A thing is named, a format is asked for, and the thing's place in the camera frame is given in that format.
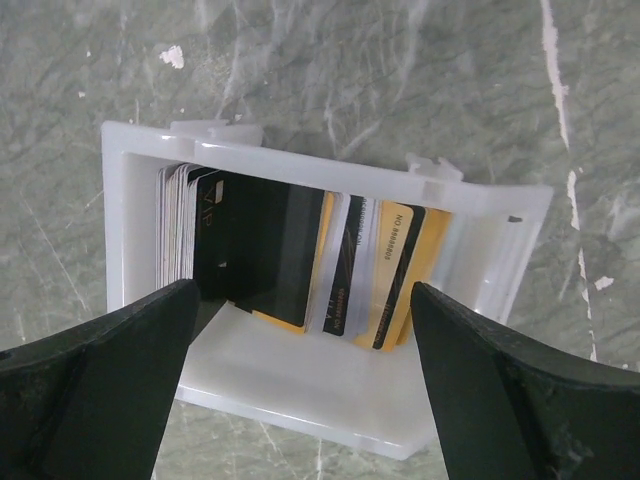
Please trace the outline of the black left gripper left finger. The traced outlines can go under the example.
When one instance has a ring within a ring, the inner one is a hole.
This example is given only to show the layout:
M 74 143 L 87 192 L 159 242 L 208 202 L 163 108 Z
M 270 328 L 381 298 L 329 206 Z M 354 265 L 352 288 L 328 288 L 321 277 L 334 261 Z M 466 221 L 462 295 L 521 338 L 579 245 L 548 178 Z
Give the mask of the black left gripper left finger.
M 2 478 L 150 478 L 198 307 L 180 280 L 2 351 Z

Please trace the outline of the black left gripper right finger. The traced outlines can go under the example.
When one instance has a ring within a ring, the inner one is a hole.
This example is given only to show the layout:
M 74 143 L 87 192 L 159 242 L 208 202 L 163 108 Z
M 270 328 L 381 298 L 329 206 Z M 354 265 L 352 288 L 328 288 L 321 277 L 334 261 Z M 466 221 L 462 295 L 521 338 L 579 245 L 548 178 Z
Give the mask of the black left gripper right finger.
M 424 283 L 411 313 L 450 478 L 638 478 L 638 373 L 548 346 Z

